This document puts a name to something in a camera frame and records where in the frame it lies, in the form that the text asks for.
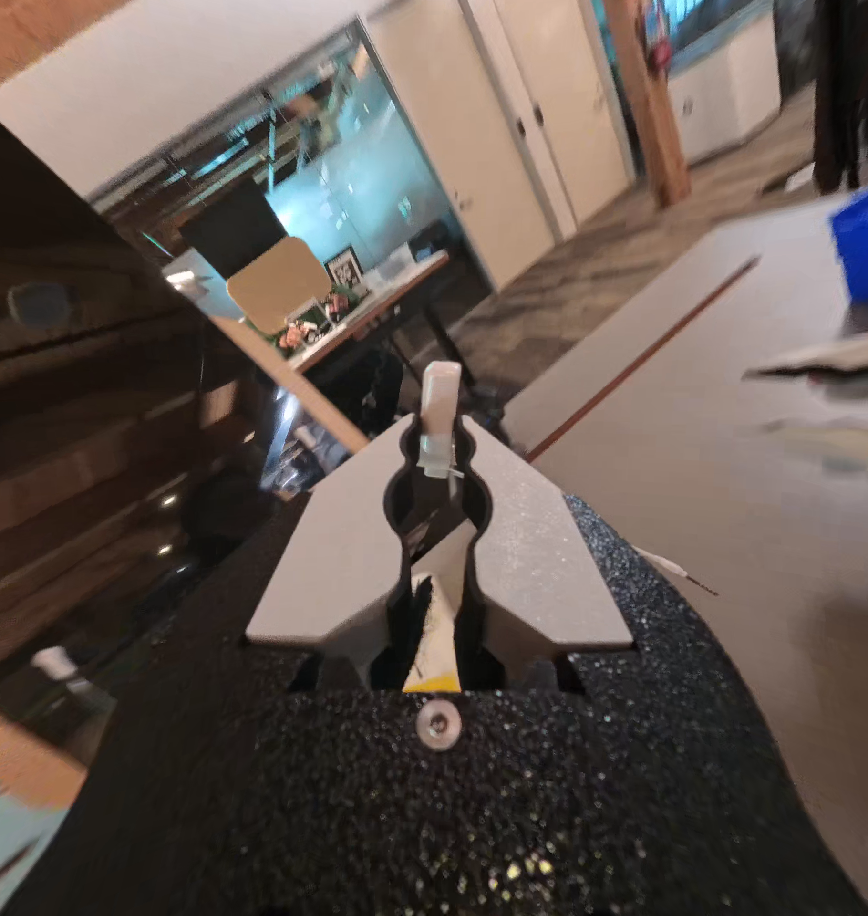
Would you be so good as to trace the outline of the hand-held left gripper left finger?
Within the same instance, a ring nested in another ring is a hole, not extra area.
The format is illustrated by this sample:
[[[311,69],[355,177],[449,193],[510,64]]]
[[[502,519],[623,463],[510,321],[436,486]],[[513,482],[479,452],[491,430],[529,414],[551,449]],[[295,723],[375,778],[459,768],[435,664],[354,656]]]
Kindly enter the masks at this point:
[[[406,520],[418,417],[408,414],[317,484],[245,630],[249,643],[346,658],[402,689],[424,629]]]

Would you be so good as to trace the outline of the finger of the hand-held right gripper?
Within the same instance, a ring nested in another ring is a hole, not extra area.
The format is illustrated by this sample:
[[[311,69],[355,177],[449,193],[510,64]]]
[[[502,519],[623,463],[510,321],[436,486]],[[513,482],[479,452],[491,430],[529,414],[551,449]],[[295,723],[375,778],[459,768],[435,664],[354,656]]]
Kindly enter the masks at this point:
[[[743,380],[804,377],[831,394],[868,394],[868,333],[770,357],[743,373]]]

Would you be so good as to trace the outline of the blue plastic bin with tag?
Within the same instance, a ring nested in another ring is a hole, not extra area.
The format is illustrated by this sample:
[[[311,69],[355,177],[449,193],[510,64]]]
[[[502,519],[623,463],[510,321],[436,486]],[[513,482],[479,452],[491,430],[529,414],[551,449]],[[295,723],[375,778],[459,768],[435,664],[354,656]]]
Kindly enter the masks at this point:
[[[831,216],[830,226],[851,300],[868,304],[868,187]]]

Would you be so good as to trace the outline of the yellow plastic bin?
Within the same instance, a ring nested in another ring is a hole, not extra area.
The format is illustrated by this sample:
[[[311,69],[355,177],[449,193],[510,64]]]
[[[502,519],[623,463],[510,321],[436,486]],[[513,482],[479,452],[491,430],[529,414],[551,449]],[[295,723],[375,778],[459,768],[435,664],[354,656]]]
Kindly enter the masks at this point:
[[[402,692],[461,693],[454,650],[455,602],[433,574],[415,574],[412,584],[415,596],[429,593],[429,598],[416,657]]]

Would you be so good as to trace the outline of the black battery charger case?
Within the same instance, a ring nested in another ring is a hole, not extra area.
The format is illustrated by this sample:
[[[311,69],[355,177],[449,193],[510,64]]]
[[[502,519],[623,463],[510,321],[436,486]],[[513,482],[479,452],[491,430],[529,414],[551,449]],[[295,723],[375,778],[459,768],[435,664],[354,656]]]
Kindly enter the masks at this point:
[[[478,384],[466,388],[464,413],[497,438],[506,438],[506,391],[499,385]]]

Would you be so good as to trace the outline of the black wavy-back chair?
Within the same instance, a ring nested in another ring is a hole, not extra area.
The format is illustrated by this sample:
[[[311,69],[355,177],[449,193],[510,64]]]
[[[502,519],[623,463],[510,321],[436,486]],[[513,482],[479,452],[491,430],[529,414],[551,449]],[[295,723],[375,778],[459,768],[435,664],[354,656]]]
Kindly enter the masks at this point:
[[[374,438],[394,422],[403,378],[399,358],[377,348],[334,379],[326,397],[363,434]]]

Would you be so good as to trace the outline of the black office chair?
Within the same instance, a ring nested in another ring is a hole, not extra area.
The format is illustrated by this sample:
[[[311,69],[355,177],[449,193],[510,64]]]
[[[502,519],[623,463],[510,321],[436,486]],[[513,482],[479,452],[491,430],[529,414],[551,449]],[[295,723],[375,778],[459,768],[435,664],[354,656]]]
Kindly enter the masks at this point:
[[[814,184],[821,195],[861,185],[868,155],[868,1],[817,1]]]

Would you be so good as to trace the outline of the long wooden-edged desk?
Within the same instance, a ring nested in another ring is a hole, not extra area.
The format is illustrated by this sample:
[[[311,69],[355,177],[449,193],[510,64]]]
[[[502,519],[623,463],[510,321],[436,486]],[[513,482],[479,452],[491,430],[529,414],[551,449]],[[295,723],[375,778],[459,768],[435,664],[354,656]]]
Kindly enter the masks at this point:
[[[446,251],[424,259],[405,270],[398,281],[368,295],[330,333],[287,360],[288,368],[330,383],[419,318],[442,353],[461,366],[463,384],[473,388],[477,380],[436,310],[464,273],[463,264]]]

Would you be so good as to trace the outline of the beige board on clear stand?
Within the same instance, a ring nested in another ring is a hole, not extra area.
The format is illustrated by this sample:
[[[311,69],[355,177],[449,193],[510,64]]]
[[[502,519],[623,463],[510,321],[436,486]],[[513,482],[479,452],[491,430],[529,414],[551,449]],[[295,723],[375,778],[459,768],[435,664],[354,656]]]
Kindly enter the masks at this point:
[[[283,330],[306,303],[323,300],[332,280],[307,243],[288,236],[226,281],[231,300],[266,335]]]

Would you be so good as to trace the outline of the white recycling cabinet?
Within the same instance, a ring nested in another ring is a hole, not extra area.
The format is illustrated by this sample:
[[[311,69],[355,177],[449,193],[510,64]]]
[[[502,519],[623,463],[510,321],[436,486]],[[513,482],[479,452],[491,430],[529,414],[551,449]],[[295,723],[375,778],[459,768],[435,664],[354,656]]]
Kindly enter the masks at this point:
[[[677,52],[669,97],[690,166],[767,126],[782,101],[772,3],[744,7]]]

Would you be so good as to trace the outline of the small framed marker sign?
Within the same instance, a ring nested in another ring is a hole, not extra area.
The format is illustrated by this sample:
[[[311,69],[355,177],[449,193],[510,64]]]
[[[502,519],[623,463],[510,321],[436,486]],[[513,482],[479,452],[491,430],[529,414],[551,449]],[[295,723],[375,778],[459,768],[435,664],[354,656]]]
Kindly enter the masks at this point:
[[[324,266],[334,287],[353,290],[363,282],[362,266],[353,246],[342,249],[324,262]]]

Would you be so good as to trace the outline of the black square panel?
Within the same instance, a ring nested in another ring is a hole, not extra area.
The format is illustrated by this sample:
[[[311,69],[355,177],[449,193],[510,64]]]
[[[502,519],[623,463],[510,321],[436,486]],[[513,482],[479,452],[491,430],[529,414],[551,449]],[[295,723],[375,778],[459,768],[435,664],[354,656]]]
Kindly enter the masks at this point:
[[[249,177],[207,204],[178,232],[225,281],[289,235],[264,191]]]

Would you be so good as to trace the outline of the red fire extinguisher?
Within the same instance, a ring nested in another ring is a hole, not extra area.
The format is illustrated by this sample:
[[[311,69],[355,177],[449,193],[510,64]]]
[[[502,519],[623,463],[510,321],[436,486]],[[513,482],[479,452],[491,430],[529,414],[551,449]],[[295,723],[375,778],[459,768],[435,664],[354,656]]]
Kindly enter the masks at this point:
[[[648,71],[654,75],[667,73],[673,50],[665,2],[646,2],[643,13],[643,40]]]

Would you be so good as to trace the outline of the white door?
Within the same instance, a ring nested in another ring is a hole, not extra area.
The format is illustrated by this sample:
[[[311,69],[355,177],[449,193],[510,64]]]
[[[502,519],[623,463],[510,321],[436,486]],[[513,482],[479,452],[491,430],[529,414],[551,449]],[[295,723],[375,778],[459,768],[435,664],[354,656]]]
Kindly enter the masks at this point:
[[[568,240],[636,177],[593,4],[461,6],[552,233]]]
[[[555,238],[463,7],[393,2],[367,31],[475,256],[503,291]]]

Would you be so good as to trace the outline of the wooden post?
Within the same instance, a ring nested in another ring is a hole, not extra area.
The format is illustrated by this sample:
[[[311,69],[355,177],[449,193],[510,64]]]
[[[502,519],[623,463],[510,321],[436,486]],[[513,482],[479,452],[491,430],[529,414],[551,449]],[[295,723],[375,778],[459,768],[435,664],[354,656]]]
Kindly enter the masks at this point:
[[[604,6],[648,184],[659,208],[667,209],[691,195],[692,182],[669,96],[669,72],[654,75],[647,69],[643,40],[646,2],[609,1]]]

